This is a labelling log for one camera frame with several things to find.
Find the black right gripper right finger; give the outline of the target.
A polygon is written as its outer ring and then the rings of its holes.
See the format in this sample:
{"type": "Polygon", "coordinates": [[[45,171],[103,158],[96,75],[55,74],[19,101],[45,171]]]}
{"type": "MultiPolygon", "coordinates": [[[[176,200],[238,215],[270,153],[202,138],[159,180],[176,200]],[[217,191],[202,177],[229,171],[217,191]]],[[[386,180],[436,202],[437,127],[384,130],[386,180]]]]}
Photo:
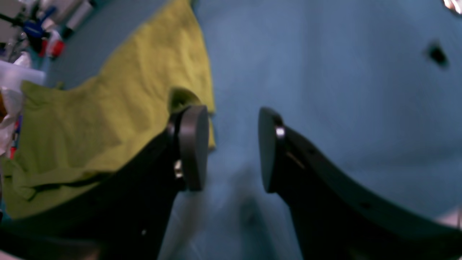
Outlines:
{"type": "Polygon", "coordinates": [[[258,117],[261,176],[290,209],[305,260],[458,260],[461,230],[364,188],[273,109],[258,117]]]}

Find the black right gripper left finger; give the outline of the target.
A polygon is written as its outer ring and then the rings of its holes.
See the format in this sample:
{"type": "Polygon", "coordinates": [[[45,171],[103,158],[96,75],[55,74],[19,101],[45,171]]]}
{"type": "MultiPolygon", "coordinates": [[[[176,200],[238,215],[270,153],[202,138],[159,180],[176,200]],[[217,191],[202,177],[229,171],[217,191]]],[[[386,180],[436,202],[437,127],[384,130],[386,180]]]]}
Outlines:
{"type": "Polygon", "coordinates": [[[1,259],[155,260],[180,191],[206,179],[208,109],[173,113],[124,167],[74,199],[1,226],[1,259]]]}

